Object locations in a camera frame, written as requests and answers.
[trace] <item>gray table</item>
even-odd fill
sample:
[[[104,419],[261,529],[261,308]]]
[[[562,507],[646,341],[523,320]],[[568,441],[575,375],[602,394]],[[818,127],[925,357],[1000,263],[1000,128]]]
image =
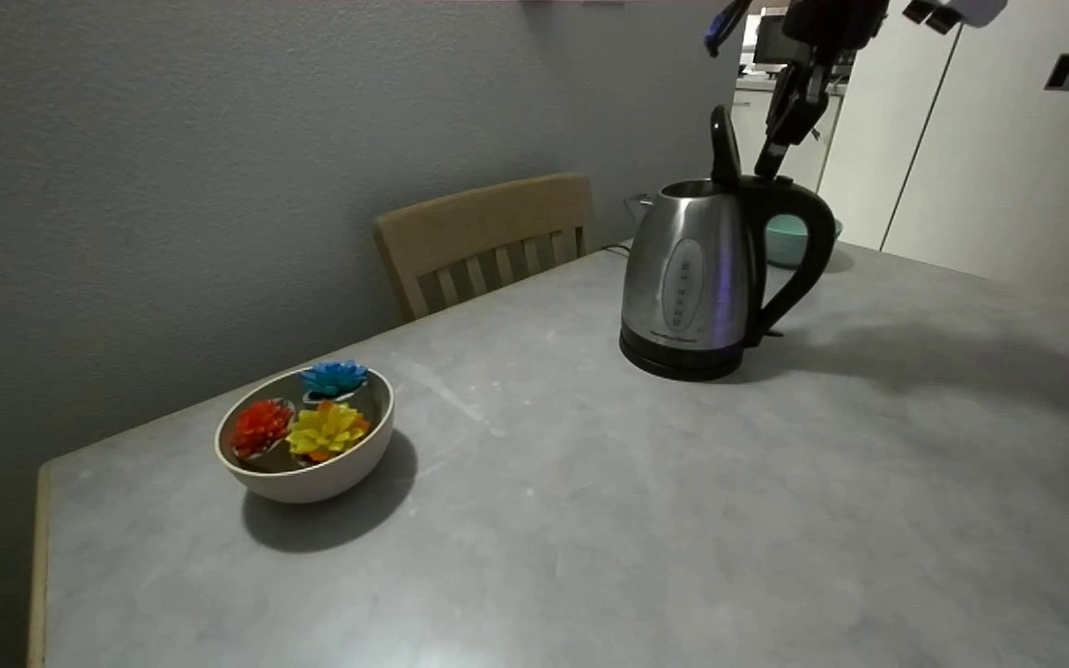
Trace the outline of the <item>gray table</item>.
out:
[[[1069,663],[1069,305],[841,247],[729,382],[615,354],[596,251],[333,357],[386,464],[278,507],[241,389],[46,464],[33,657],[211,663]]]

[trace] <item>chair backrest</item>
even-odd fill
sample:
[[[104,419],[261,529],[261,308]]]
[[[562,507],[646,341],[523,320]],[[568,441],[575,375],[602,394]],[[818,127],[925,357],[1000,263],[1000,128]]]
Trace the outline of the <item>chair backrest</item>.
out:
[[[375,239],[407,320],[585,251],[590,182],[543,174],[380,215]]]

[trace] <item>stainless steel kettle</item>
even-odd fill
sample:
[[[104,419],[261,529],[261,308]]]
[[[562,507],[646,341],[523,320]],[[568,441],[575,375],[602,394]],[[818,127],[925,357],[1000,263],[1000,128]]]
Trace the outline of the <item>stainless steel kettle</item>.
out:
[[[805,257],[789,282],[763,295],[763,221],[805,221]],[[713,106],[713,182],[675,182],[638,221],[625,278],[620,349],[669,377],[720,377],[824,274],[836,243],[831,206],[794,184],[739,174],[725,106]]]

